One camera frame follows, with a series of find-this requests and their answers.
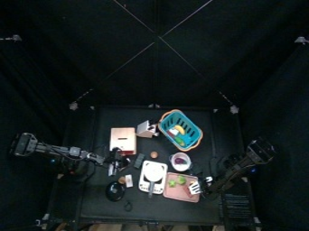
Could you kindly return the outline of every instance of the cutting board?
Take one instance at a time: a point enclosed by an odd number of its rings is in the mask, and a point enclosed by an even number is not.
[[[177,181],[180,175],[186,178],[186,184],[185,185],[177,184],[177,187],[169,187],[169,181],[170,180]],[[169,172],[163,196],[170,199],[177,199],[177,200],[184,200],[197,203],[200,201],[200,194],[189,196],[186,190],[184,189],[184,186],[189,187],[192,181],[198,181],[198,178],[180,173]]]

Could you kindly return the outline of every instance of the green food item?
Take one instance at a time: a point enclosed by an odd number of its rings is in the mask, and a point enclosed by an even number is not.
[[[170,180],[170,181],[169,181],[169,187],[170,187],[170,188],[177,187],[177,182],[176,182],[174,180]]]
[[[178,176],[178,184],[185,184],[188,182],[186,178],[184,176]]]
[[[180,144],[180,146],[185,146],[186,143],[184,142],[184,140],[180,137],[176,137],[176,142]]]

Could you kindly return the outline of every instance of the black enclosure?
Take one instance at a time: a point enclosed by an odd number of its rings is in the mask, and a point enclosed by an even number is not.
[[[307,230],[308,40],[305,0],[2,1],[0,230],[43,217],[55,177],[46,158],[7,155],[11,139],[60,145],[69,105],[236,106],[244,143],[279,150],[253,176],[257,215]]]

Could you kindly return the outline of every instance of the white bowl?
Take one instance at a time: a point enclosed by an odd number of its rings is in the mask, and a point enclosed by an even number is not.
[[[182,164],[176,163],[177,158],[181,158],[182,160],[185,160],[186,163],[182,163]],[[178,153],[176,153],[174,155],[170,156],[170,163],[172,163],[173,168],[177,171],[186,171],[192,166],[190,157],[184,152],[178,152]]]

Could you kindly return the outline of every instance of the teal basket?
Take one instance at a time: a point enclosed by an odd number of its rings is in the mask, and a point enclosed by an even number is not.
[[[173,129],[176,125],[180,125],[184,128],[185,134],[178,133],[174,135],[170,132],[170,129]],[[202,130],[178,109],[174,109],[162,115],[158,128],[167,137],[169,141],[173,142],[178,149],[184,152],[196,148],[204,138]]]

